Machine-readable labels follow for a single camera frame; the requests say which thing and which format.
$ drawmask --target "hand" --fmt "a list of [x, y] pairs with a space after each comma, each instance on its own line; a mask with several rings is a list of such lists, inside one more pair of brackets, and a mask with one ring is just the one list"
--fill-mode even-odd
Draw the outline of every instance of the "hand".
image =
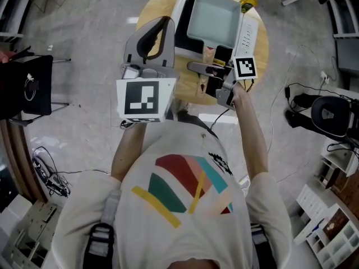
[[7, 63], [9, 61], [9, 59], [15, 54], [16, 54], [15, 52], [0, 50], [0, 61], [2, 63]]

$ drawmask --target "black strap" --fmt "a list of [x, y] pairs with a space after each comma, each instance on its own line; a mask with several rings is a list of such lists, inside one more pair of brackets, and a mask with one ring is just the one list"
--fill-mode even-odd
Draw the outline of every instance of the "black strap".
[[[96, 232], [108, 230], [108, 238], [99, 238], [94, 236]], [[96, 255], [90, 251], [90, 247], [93, 242], [107, 243], [108, 252], [106, 256]], [[112, 255], [113, 255], [113, 242], [114, 242], [114, 231], [113, 227], [107, 223], [99, 223], [91, 228], [90, 239], [86, 246], [84, 255], [83, 269], [88, 268], [101, 268], [101, 269], [112, 269]]]
[[277, 263], [273, 257], [273, 252], [265, 235], [263, 226], [251, 224], [252, 239], [258, 256], [260, 269], [277, 269]]

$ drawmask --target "white cabinet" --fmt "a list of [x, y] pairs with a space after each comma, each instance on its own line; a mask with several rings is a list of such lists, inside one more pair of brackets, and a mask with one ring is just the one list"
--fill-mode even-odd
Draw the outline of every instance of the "white cabinet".
[[[308, 218], [302, 218], [305, 223], [294, 242], [307, 241], [323, 269], [336, 268], [359, 247], [359, 221], [331, 190], [324, 189], [315, 179], [303, 187], [297, 202]], [[329, 240], [323, 229], [338, 210], [349, 221]]]
[[326, 138], [321, 155], [324, 157], [325, 164], [329, 161], [331, 166], [340, 168], [347, 176], [354, 174], [359, 166], [358, 158], [348, 144], [339, 144], [330, 138]]

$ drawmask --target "white box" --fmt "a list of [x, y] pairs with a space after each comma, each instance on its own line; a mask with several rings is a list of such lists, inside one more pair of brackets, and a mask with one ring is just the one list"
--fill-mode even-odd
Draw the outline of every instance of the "white box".
[[119, 117], [132, 123], [163, 122], [176, 82], [176, 78], [117, 80]]
[[21, 220], [24, 218], [31, 206], [32, 203], [30, 201], [18, 194], [7, 208], [14, 213], [19, 220]]

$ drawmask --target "small sticker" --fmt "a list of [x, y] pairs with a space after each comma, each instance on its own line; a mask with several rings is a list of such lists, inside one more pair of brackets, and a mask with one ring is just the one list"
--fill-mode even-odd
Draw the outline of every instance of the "small sticker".
[[219, 59], [214, 59], [214, 60], [213, 60], [213, 65], [224, 67], [224, 66], [225, 66], [225, 62], [223, 62], [223, 61], [221, 61], [221, 60], [219, 60]]
[[250, 10], [252, 7], [253, 7], [252, 4], [244, 3], [244, 4], [242, 5], [241, 11], [242, 11], [242, 13], [246, 13], [246, 12], [247, 12], [248, 10]]

